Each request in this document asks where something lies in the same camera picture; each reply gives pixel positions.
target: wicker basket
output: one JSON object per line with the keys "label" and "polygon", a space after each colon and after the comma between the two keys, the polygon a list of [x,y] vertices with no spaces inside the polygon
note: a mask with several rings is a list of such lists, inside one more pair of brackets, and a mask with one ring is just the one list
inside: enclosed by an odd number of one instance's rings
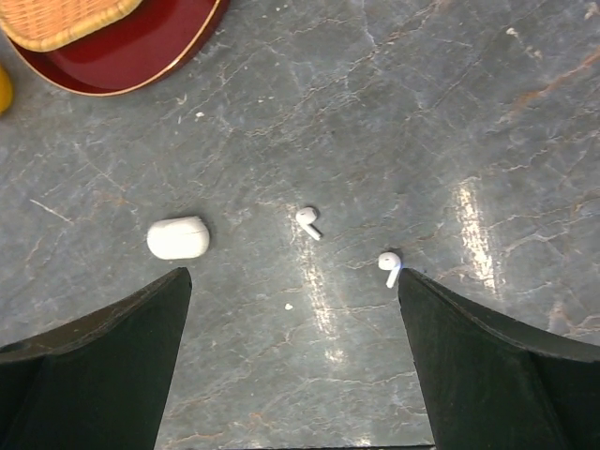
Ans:
{"label": "wicker basket", "polygon": [[0,0],[0,27],[34,52],[49,52],[123,19],[142,0]]}

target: gray marble floor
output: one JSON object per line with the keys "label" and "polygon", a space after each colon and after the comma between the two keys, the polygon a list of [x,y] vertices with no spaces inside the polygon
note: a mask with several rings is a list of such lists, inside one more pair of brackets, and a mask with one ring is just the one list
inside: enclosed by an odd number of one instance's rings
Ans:
{"label": "gray marble floor", "polygon": [[[600,344],[600,11],[576,0],[233,0],[209,44],[125,97],[76,97],[0,43],[0,345],[210,250],[157,449],[431,443],[393,291],[405,263]],[[293,221],[321,211],[321,242]]]}

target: small debris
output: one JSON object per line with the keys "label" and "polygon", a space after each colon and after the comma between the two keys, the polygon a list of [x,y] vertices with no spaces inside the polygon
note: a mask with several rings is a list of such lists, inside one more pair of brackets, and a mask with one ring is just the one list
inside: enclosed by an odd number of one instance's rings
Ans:
{"label": "small debris", "polygon": [[594,14],[597,14],[600,16],[600,8],[598,7],[598,4],[596,2],[590,2],[590,3],[588,3],[588,12],[586,12],[584,20],[587,21]]}
{"label": "small debris", "polygon": [[542,61],[544,59],[544,55],[542,54],[542,52],[540,52],[539,50],[535,50],[533,48],[533,46],[529,45],[526,49],[525,49],[525,53],[530,56],[531,58],[535,58],[539,61]]}

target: red plate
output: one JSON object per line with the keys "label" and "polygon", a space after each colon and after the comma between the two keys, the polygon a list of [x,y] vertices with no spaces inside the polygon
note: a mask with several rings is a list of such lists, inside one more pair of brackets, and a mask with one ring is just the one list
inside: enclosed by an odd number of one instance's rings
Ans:
{"label": "red plate", "polygon": [[53,52],[12,42],[42,78],[87,96],[116,96],[166,77],[214,33],[230,0],[143,0],[125,19]]}

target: white earbud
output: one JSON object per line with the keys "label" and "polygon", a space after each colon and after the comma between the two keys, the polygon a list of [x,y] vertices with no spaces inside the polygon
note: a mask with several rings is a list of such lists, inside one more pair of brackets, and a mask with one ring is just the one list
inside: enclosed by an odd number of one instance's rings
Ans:
{"label": "white earbud", "polygon": [[396,253],[387,251],[379,255],[378,265],[380,269],[390,271],[390,276],[387,278],[385,286],[392,289],[402,269],[400,257]]}
{"label": "white earbud", "polygon": [[300,224],[302,229],[318,241],[321,239],[321,233],[311,225],[316,219],[317,211],[310,206],[308,208],[302,208],[296,213],[296,221]]}

